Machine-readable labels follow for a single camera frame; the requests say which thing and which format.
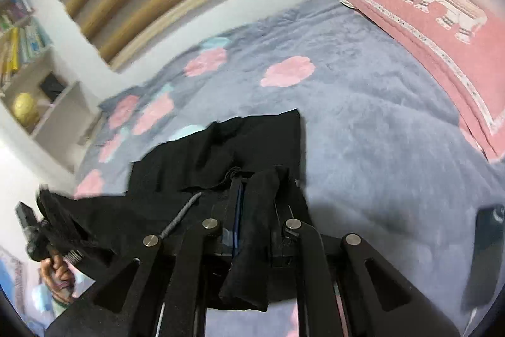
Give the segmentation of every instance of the finger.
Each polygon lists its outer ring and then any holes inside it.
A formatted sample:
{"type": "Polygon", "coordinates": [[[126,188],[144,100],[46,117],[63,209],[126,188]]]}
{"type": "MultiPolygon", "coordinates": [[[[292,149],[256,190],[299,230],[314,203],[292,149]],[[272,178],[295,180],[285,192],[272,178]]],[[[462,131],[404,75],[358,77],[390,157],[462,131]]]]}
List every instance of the finger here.
{"type": "Polygon", "coordinates": [[[52,268],[54,268],[55,270],[59,269],[60,266],[62,265],[66,266],[65,260],[63,260],[63,257],[60,254],[52,256],[52,261],[53,261],[52,268]]]}
{"type": "Polygon", "coordinates": [[[62,279],[62,276],[67,272],[69,271],[68,270],[68,267],[67,265],[65,264],[65,266],[59,266],[59,268],[56,270],[56,278],[59,278],[59,279],[62,279]]]}
{"type": "Polygon", "coordinates": [[[51,278],[52,273],[51,264],[52,264],[51,259],[45,259],[42,262],[40,262],[40,276],[42,277],[42,280],[49,288],[49,290],[56,290],[56,284],[51,278]]]}
{"type": "Polygon", "coordinates": [[[54,292],[52,294],[52,297],[55,299],[55,300],[58,300],[62,303],[67,303],[67,304],[71,304],[74,302],[74,298],[72,296],[69,296],[69,297],[65,297],[61,294],[61,292],[54,292]]]}
{"type": "Polygon", "coordinates": [[[61,275],[60,280],[61,281],[70,281],[71,283],[73,283],[74,282],[74,273],[72,273],[70,270],[68,270],[61,275]]]}

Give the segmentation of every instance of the bolt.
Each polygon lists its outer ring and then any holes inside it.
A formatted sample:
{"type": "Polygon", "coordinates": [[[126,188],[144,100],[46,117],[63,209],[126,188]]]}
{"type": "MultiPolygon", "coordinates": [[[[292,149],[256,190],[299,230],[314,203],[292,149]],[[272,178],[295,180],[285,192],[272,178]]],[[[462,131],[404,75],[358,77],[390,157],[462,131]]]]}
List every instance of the bolt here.
{"type": "Polygon", "coordinates": [[[146,246],[146,247],[152,247],[152,246],[157,245],[158,241],[160,241],[160,240],[158,239],[158,237],[156,235],[150,234],[149,236],[144,237],[143,243],[144,243],[144,246],[146,246]]]}
{"type": "Polygon", "coordinates": [[[215,227],[218,227],[219,222],[216,219],[210,218],[210,219],[205,219],[201,225],[204,226],[206,229],[214,229],[215,227]]]}
{"type": "Polygon", "coordinates": [[[361,237],[359,237],[357,234],[351,233],[345,236],[345,241],[351,246],[357,246],[361,243],[361,237]]]}
{"type": "Polygon", "coordinates": [[[301,221],[298,219],[286,220],[286,227],[291,230],[296,230],[301,227],[301,221]]]}

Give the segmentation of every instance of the pillow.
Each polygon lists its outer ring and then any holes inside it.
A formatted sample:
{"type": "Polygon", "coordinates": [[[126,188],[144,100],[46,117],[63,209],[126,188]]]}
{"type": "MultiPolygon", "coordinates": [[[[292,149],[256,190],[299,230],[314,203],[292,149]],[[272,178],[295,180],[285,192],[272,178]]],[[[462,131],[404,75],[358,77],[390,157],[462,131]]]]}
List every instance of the pillow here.
{"type": "Polygon", "coordinates": [[[505,23],[471,0],[346,0],[444,88],[489,161],[505,154],[505,23]]]}

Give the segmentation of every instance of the black cloth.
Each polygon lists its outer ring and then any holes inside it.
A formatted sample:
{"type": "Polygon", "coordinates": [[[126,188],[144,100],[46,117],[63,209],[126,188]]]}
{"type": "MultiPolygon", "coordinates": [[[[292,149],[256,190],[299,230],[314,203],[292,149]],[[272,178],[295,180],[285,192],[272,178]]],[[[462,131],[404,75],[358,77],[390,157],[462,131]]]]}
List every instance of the black cloth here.
{"type": "Polygon", "coordinates": [[[300,178],[300,114],[235,117],[164,143],[135,162],[124,196],[71,200],[40,196],[39,208],[55,234],[90,258],[107,263],[111,250],[126,255],[148,234],[159,234],[191,196],[202,192],[170,235],[213,217],[234,177],[246,177],[238,252],[219,292],[234,309],[266,311],[270,229],[274,202],[311,223],[300,178]]]}

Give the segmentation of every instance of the black metal frame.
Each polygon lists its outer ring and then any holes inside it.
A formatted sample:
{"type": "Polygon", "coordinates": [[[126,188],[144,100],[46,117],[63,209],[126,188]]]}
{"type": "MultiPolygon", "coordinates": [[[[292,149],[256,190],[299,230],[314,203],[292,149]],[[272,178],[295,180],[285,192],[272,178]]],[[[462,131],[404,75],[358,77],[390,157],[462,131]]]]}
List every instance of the black metal frame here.
{"type": "MultiPolygon", "coordinates": [[[[221,235],[231,227],[213,221],[210,228],[206,221],[196,223],[182,241],[139,239],[135,252],[112,264],[46,336],[203,337],[206,308],[219,301],[223,273],[232,260],[221,235]]],[[[356,234],[343,240],[321,236],[311,225],[290,219],[278,240],[272,239],[280,251],[271,255],[272,270],[290,271],[296,278],[300,337],[345,335],[336,290],[348,335],[459,336],[424,295],[356,234]]]]}

